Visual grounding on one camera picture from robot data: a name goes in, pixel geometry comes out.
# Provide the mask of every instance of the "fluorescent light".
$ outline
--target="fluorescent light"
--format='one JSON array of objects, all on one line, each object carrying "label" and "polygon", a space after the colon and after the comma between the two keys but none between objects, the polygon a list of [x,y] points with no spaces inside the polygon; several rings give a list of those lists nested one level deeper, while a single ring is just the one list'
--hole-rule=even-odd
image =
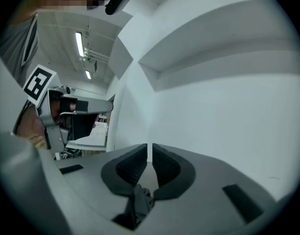
[{"label": "fluorescent light", "polygon": [[86,71],[86,74],[87,74],[87,77],[88,77],[89,79],[91,79],[90,73],[89,73],[88,71]]},{"label": "fluorescent light", "polygon": [[84,54],[83,54],[82,38],[80,32],[76,32],[76,41],[77,41],[79,55],[83,57]]}]

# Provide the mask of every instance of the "white shelf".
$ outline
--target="white shelf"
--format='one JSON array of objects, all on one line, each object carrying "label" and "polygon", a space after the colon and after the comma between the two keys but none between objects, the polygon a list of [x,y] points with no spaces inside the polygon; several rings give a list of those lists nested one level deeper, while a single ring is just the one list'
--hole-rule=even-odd
[{"label": "white shelf", "polygon": [[294,34],[273,0],[249,0],[207,12],[159,41],[140,63],[164,71],[194,55],[222,46],[265,39],[293,39]]}]

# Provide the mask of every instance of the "black slot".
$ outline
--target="black slot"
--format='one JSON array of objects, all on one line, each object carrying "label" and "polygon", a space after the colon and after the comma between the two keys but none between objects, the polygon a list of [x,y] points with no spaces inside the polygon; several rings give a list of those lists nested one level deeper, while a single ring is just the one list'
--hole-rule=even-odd
[{"label": "black slot", "polygon": [[80,169],[83,169],[83,167],[79,164],[76,164],[76,165],[72,165],[69,167],[61,168],[60,171],[62,174],[67,174],[67,173],[74,172],[74,171],[77,171]]},{"label": "black slot", "polygon": [[222,189],[246,223],[252,222],[263,213],[261,208],[237,184],[225,186]]},{"label": "black slot", "polygon": [[90,135],[98,114],[72,115],[73,116],[73,140]]},{"label": "black slot", "polygon": [[147,167],[147,158],[148,152],[146,146],[139,152],[120,161],[115,167],[117,175],[135,187]]},{"label": "black slot", "polygon": [[134,209],[134,196],[129,197],[124,213],[117,215],[112,221],[130,230],[137,228]]},{"label": "black slot", "polygon": [[88,102],[77,100],[76,111],[88,112]]}]

